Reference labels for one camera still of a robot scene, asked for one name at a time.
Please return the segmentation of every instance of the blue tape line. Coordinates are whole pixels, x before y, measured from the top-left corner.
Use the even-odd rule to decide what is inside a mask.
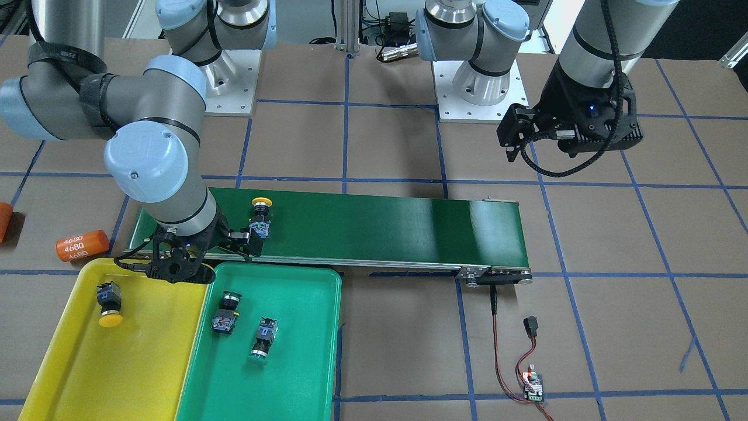
[[[343,382],[343,323],[337,330],[337,347],[335,352],[335,393],[333,394],[333,420],[340,421],[340,390]]]
[[[657,272],[566,272],[569,278],[732,278],[746,279],[748,273],[657,273]],[[455,276],[455,271],[433,271],[433,272],[372,272],[370,277],[448,277]],[[536,278],[558,278],[564,276],[563,272],[533,272]]]
[[[242,180],[267,180],[267,181],[337,181],[340,182],[342,178],[336,177],[266,177],[263,175],[243,175]]]
[[[720,389],[723,395],[748,395],[748,389]],[[710,396],[712,389],[663,389],[663,390],[611,390],[602,391],[605,398],[635,398],[643,396]],[[548,399],[590,399],[595,398],[594,392],[549,392]],[[436,402],[436,401],[467,401],[470,396],[466,393],[451,393],[446,395],[363,395],[337,398],[334,402]],[[476,401],[508,400],[503,393],[477,393]]]
[[[719,389],[721,395],[748,395],[748,389]]]
[[[343,105],[343,189],[342,193],[348,193],[348,116],[350,109],[350,91],[351,91],[351,58],[352,54],[346,56],[346,85],[345,85],[345,102]]]
[[[305,104],[305,105],[345,105],[340,101],[304,101],[304,100],[257,100],[258,103],[275,103],[275,104]]]
[[[111,178],[105,172],[30,172],[29,177],[77,177],[77,178]]]
[[[688,330],[691,332],[691,336],[693,337],[693,340],[696,342],[696,349],[699,350],[699,356],[702,359],[702,363],[704,364],[704,368],[706,369],[706,374],[709,377],[709,383],[711,384],[712,390],[714,391],[714,395],[717,397],[717,401],[720,403],[720,408],[722,409],[722,414],[725,417],[725,420],[729,421],[730,416],[727,414],[727,408],[725,407],[725,402],[722,400],[722,396],[717,390],[717,381],[714,379],[714,374],[711,372],[711,367],[709,366],[709,362],[706,359],[706,354],[704,353],[704,350],[701,344],[699,343],[699,338],[696,335],[696,330],[693,328],[693,323],[691,322],[691,317],[688,314],[686,303],[683,301],[681,290],[680,288],[678,288],[678,284],[675,282],[675,277],[672,276],[670,263],[668,262],[667,256],[665,255],[665,249],[662,247],[662,243],[660,242],[660,237],[659,235],[657,235],[657,230],[655,229],[655,224],[652,222],[652,217],[649,215],[649,210],[647,210],[647,205],[644,202],[644,196],[642,196],[641,189],[639,188],[639,185],[637,184],[637,179],[634,177],[634,173],[631,171],[631,166],[629,165],[628,160],[626,159],[626,154],[624,154],[623,151],[621,151],[621,158],[623,158],[623,163],[624,165],[626,165],[626,171],[628,171],[628,176],[631,178],[631,183],[634,184],[634,191],[636,191],[637,198],[639,198],[639,203],[642,206],[644,217],[647,219],[647,224],[649,224],[649,230],[652,232],[654,243],[657,245],[657,250],[660,252],[660,257],[662,258],[662,262],[665,265],[665,271],[670,275],[669,276],[670,284],[672,285],[672,289],[675,292],[675,297],[678,299],[678,305],[681,307],[681,311],[683,312],[683,317],[686,319]]]
[[[80,270],[54,270],[54,269],[0,269],[0,275],[56,275],[69,276],[78,275]]]
[[[5,34],[5,36],[3,36],[2,39],[0,39],[0,47],[2,47],[2,44],[5,43],[5,40],[7,40],[8,36],[10,36],[10,32],[8,32],[7,34]]]
[[[547,399],[581,399],[594,398],[593,392],[555,392],[545,393]],[[477,401],[502,401],[511,399],[505,393],[478,393],[475,395]]]
[[[368,106],[376,108],[423,108],[423,109],[436,109],[436,105],[427,104],[377,104],[377,103],[349,103],[350,106]]]
[[[106,257],[111,256],[111,251],[114,248],[114,242],[117,241],[117,234],[120,232],[120,226],[122,225],[122,218],[125,217],[125,209],[127,209],[127,203],[130,201],[130,196],[125,195],[125,199],[122,201],[120,207],[120,214],[117,216],[117,222],[114,223],[114,229],[111,230],[111,239],[109,240],[109,250],[106,252]]]
[[[688,346],[688,351],[686,351],[686,354],[683,356],[683,360],[681,361],[681,368],[680,372],[682,373],[683,370],[686,369],[686,364],[688,363],[688,357],[690,357],[691,352],[693,351],[693,347],[696,346],[696,337],[694,336],[691,338],[691,345]]]
[[[244,172],[244,162],[247,160],[247,148],[249,148],[249,133],[252,131],[252,119],[247,119],[247,130],[244,132],[244,146],[242,147],[242,160],[239,162],[239,170],[236,172],[236,184],[234,188],[242,186],[242,176]]]
[[[450,198],[450,189],[447,186],[447,167],[444,164],[444,149],[441,146],[441,131],[439,130],[439,110],[434,108],[434,121],[436,124],[436,144],[439,147],[439,169],[441,170],[441,189],[445,199]]]
[[[633,398],[637,396],[709,396],[713,394],[713,389],[614,390],[602,393],[606,398]]]
[[[653,118],[685,118],[682,115],[677,114],[638,114],[639,117],[653,117]]]
[[[346,69],[348,70],[348,58],[346,58]],[[276,103],[276,104],[304,104],[304,105],[332,105],[332,106],[364,106],[364,107],[375,107],[375,108],[424,108],[424,109],[436,109],[434,104],[380,104],[380,103],[352,103],[348,101],[348,97],[343,102],[340,101],[308,101],[308,100],[270,100],[270,99],[259,99],[258,103]]]
[[[201,175],[204,180],[236,180],[235,175]]]
[[[432,178],[346,178],[349,183],[421,183],[440,184],[441,180]]]
[[[535,151],[535,145],[530,144],[530,152],[533,154],[535,162],[538,161],[538,156]],[[574,319],[577,322],[577,329],[579,330],[579,337],[582,341],[582,349],[584,350],[584,357],[587,361],[587,368],[589,370],[589,378],[592,382],[592,390],[595,394],[595,400],[598,403],[598,412],[600,413],[600,420],[607,421],[605,416],[605,408],[603,406],[602,395],[600,394],[600,386],[598,384],[598,375],[595,373],[595,365],[592,363],[592,353],[589,351],[589,344],[587,343],[587,335],[584,332],[584,326],[582,324],[582,318],[577,307],[577,299],[574,296],[574,288],[571,286],[571,280],[566,270],[566,262],[563,258],[563,251],[561,250],[561,243],[559,241],[558,231],[556,230],[556,223],[554,222],[554,214],[551,210],[551,202],[548,200],[548,191],[545,188],[545,180],[541,174],[538,175],[538,182],[540,183],[540,191],[543,195],[543,202],[545,203],[545,210],[548,211],[548,222],[551,225],[551,234],[554,237],[554,243],[556,244],[556,253],[558,254],[559,263],[561,264],[561,272],[563,275],[564,283],[566,284],[566,292],[568,294],[569,302],[571,303],[571,310],[574,313]]]
[[[25,172],[0,172],[0,177],[19,177],[25,175]],[[75,178],[111,178],[110,174],[104,173],[82,173],[82,172],[30,172],[29,177],[75,177]],[[203,175],[206,180],[235,180],[233,175]],[[243,175],[241,180],[273,180],[273,181],[336,181],[348,183],[419,183],[419,184],[440,184],[442,180],[435,178],[336,178],[336,177],[280,177],[273,175],[253,176]],[[521,185],[521,186],[538,186],[538,181],[529,180],[455,180],[446,179],[447,184],[497,184],[497,185]],[[596,183],[586,181],[545,181],[546,186],[572,186],[572,187],[633,187],[631,183]],[[728,189],[728,190],[748,190],[748,186],[740,185],[710,185],[710,184],[639,184],[640,187],[651,187],[653,189]]]
[[[473,385],[473,366],[470,364],[470,344],[468,344],[468,327],[465,323],[465,304],[462,302],[462,287],[455,279],[457,291],[457,309],[460,313],[460,330],[462,332],[462,351],[465,354],[465,374],[467,375],[467,398],[470,400],[470,415],[473,421],[478,421],[478,409],[475,404],[475,387]]]
[[[748,117],[730,117],[727,115],[686,115],[685,118],[696,118],[699,120],[748,120]]]
[[[416,401],[467,401],[468,395],[453,393],[448,395],[363,395],[340,398],[340,402],[416,402]]]
[[[23,406],[25,403],[26,399],[0,399],[0,406]]]
[[[23,187],[26,185],[26,180],[28,180],[28,175],[31,173],[31,169],[34,168],[34,165],[36,165],[37,160],[39,159],[39,155],[42,153],[42,149],[44,149],[44,145],[46,144],[46,140],[43,140],[39,144],[39,148],[37,149],[37,152],[34,154],[34,157],[31,158],[31,163],[28,165],[28,168],[26,169],[26,173],[23,176],[23,179],[21,180],[21,184],[18,186],[18,189],[16,189],[16,194],[13,195],[13,200],[10,201],[10,206],[16,207],[16,203],[18,202],[18,199],[21,197],[21,192],[23,191]]]
[[[743,231],[745,231],[746,234],[748,234],[748,225],[746,225],[745,220],[743,220],[743,216],[738,210],[738,207],[735,206],[735,202],[732,200],[732,196],[730,196],[730,192],[725,188],[725,184],[723,183],[722,178],[720,177],[720,174],[717,172],[717,167],[715,167],[714,163],[712,163],[711,158],[709,157],[709,153],[706,151],[706,148],[704,147],[704,143],[701,140],[701,137],[696,132],[696,128],[693,126],[691,117],[688,115],[688,113],[686,113],[686,109],[683,107],[683,104],[681,103],[680,98],[678,98],[678,94],[676,94],[675,89],[670,83],[670,79],[667,78],[667,75],[665,74],[665,69],[662,68],[662,64],[660,64],[659,60],[655,60],[654,62],[657,63],[657,68],[660,69],[660,73],[662,73],[662,77],[665,79],[665,82],[667,83],[667,87],[670,88],[670,92],[672,93],[672,96],[675,98],[675,101],[678,103],[678,107],[681,109],[683,116],[686,118],[686,121],[688,122],[688,126],[691,128],[691,132],[693,132],[693,136],[696,138],[696,141],[699,143],[699,147],[701,148],[702,153],[704,154],[704,158],[706,158],[707,163],[709,163],[709,168],[711,168],[711,171],[714,173],[714,177],[717,178],[717,183],[719,183],[720,186],[722,187],[722,190],[725,193],[725,196],[727,196],[728,202],[730,202],[730,206],[732,206],[732,210],[735,212],[735,216],[738,217],[738,221],[740,221],[741,225],[743,226]]]

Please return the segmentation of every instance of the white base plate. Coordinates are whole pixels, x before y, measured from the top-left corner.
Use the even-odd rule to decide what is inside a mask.
[[[462,61],[435,61],[434,85],[439,104],[439,119],[445,123],[499,123],[513,103],[530,106],[519,75],[517,61],[509,71],[511,82],[504,99],[494,106],[478,106],[463,100],[452,86],[452,80]]]
[[[234,79],[226,93],[211,96],[208,91],[208,106],[205,115],[224,117],[251,117],[257,77],[260,75],[260,59],[263,52],[258,49],[227,49],[241,78]]]

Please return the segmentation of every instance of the circuit board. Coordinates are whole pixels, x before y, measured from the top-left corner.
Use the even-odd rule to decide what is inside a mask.
[[[524,398],[533,402],[545,402],[543,376],[534,371],[523,372]]]

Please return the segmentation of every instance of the black connector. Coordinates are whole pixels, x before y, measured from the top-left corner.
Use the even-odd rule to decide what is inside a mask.
[[[522,322],[524,323],[524,329],[530,338],[538,336],[538,319],[535,316],[530,316]]]
[[[496,308],[498,307],[498,298],[496,294],[496,285],[491,284],[491,287],[488,290],[489,295],[491,295],[491,314],[496,315]]]

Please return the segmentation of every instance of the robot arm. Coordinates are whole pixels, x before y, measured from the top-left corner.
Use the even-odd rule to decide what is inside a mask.
[[[205,74],[209,95],[240,77],[224,50],[272,49],[278,38],[275,0],[158,0],[156,15],[174,54]]]
[[[536,171],[564,177],[586,168],[605,151],[639,143],[644,133],[626,73],[677,4],[678,0],[586,0],[538,104],[532,109],[511,105],[497,129],[509,162],[522,154]],[[549,172],[524,151],[539,139],[557,140],[570,157],[580,152],[595,155],[568,171]]]
[[[462,99],[494,105],[509,90],[509,70],[530,26],[511,0],[428,0],[416,13],[416,42],[423,60],[463,60],[453,84]]]
[[[123,267],[169,282],[210,283],[206,251],[259,255],[254,230],[234,233],[197,169],[206,78],[190,61],[161,55],[143,76],[106,73],[103,1],[35,0],[36,43],[28,76],[0,90],[0,113],[20,135],[49,141],[108,139],[105,164],[117,185],[159,223],[153,260]]]

